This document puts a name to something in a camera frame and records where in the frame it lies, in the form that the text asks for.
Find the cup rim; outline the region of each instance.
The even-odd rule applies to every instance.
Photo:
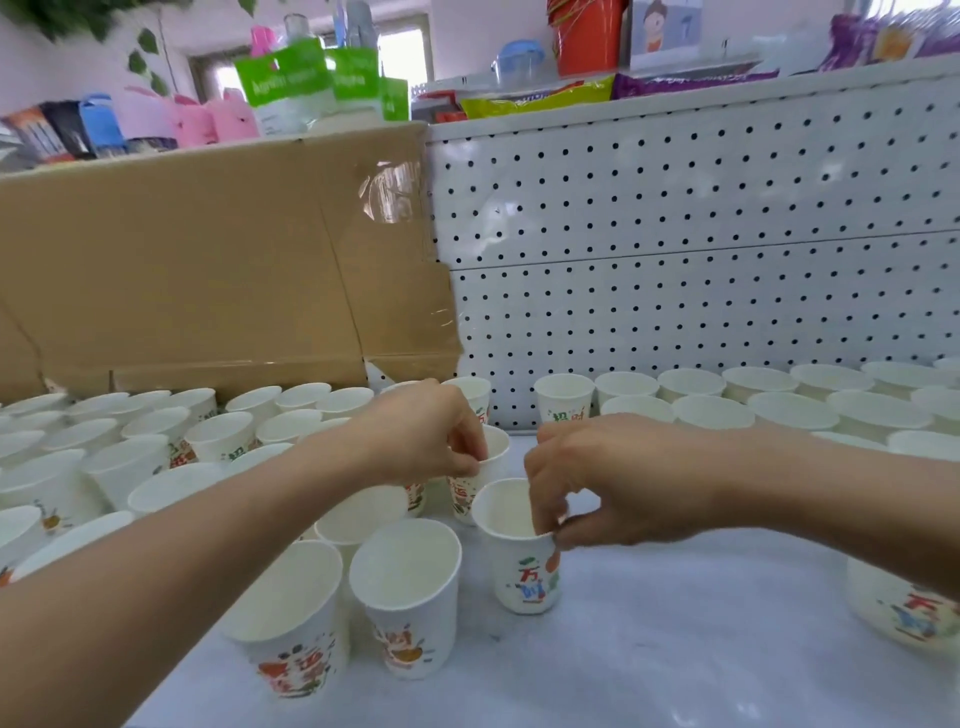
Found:
[[[429,596],[425,596],[424,598],[418,601],[412,602],[410,604],[404,604],[399,607],[385,607],[381,604],[371,604],[367,601],[364,601],[360,597],[360,594],[357,593],[357,590],[353,585],[353,570],[356,568],[356,565],[360,563],[357,561],[357,557],[360,555],[361,551],[363,551],[365,548],[374,548],[375,539],[377,537],[384,538],[383,536],[384,533],[389,533],[389,531],[392,531],[392,530],[399,530],[400,528],[432,528],[434,530],[442,531],[445,537],[452,537],[453,543],[457,545],[456,564],[451,570],[450,575],[444,580],[444,583],[440,587],[438,587]],[[361,604],[363,604],[365,607],[369,609],[374,609],[377,612],[386,612],[386,613],[409,612],[411,610],[414,610],[414,609],[417,609],[418,607],[423,606],[424,604],[427,604],[430,601],[433,601],[439,595],[441,595],[444,592],[444,589],[450,586],[453,580],[456,579],[457,576],[460,574],[460,569],[463,567],[463,561],[464,561],[463,544],[460,543],[460,538],[457,536],[456,531],[450,528],[450,526],[448,526],[446,523],[442,523],[440,521],[434,521],[433,519],[403,519],[402,521],[397,521],[396,523],[390,523],[389,525],[385,525],[382,528],[379,528],[376,531],[376,533],[374,533],[372,536],[370,536],[369,539],[367,539],[367,541],[365,541],[362,545],[360,545],[360,547],[357,549],[357,552],[353,555],[353,561],[350,564],[350,569],[348,574],[348,583],[350,585],[350,589],[353,591],[353,595],[356,596],[357,601],[359,601]]]

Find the window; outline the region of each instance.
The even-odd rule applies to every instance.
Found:
[[[426,15],[375,23],[380,33],[380,67],[384,76],[405,79],[411,87],[433,80],[433,58],[430,51],[430,28]],[[321,34],[324,46],[336,44],[332,33]],[[224,89],[242,91],[233,64],[250,54],[250,46],[233,48],[190,59],[194,84],[201,103],[221,98]]]

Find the green label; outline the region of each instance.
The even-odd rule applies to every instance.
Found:
[[[309,96],[332,84],[324,48],[317,38],[305,38],[258,59],[243,59],[236,67],[247,101],[254,108]]]
[[[386,121],[410,121],[410,85],[403,79],[380,79],[380,100]]]
[[[380,59],[372,48],[331,48],[326,52],[337,101],[375,99],[380,95]]]

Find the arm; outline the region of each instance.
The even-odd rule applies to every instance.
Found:
[[[634,415],[546,425],[538,439],[526,460],[536,526],[561,548],[771,528],[960,599],[960,464]],[[582,488],[601,507],[559,525]]]
[[[5,588],[0,725],[122,725],[340,500],[379,483],[475,474],[485,450],[460,390],[433,380],[403,387],[346,425]]]

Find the forearm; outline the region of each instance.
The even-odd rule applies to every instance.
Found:
[[[122,725],[284,548],[373,485],[334,434],[0,591],[0,725]]]

